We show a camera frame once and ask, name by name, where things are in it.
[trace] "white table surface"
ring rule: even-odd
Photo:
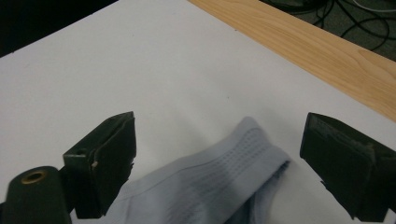
[[[0,200],[8,182],[133,110],[136,180],[212,146],[244,117],[293,160],[268,223],[359,223],[299,158],[308,112],[396,148],[396,123],[185,0],[119,2],[0,59]],[[396,216],[389,211],[386,223]]]

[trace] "light blue sock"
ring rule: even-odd
[[[208,150],[124,185],[105,217],[73,223],[264,223],[288,161],[256,121],[245,118]]]

